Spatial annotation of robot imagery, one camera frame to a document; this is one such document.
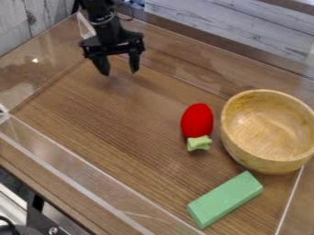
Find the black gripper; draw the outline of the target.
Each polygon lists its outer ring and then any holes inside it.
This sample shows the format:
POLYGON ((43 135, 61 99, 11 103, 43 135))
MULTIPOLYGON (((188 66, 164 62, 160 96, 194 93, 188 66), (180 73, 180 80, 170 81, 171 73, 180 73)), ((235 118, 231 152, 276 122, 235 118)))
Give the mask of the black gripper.
POLYGON ((89 58, 97 71, 108 76, 111 65, 107 56, 128 54, 128 65, 135 73, 140 69, 140 54, 144 52, 143 34, 123 28, 117 18, 95 25, 96 35, 80 41, 83 56, 89 58))

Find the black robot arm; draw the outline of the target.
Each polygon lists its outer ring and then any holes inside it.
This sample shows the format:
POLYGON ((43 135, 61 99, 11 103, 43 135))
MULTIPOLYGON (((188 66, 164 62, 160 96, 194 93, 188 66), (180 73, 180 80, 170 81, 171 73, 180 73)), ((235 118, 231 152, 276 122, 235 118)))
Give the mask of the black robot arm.
POLYGON ((112 0, 83 0, 88 23, 96 35, 79 43, 83 56, 89 59, 97 71, 108 76, 111 63, 108 57, 127 54, 132 73, 140 69, 140 56, 144 52, 144 35, 123 28, 112 0))

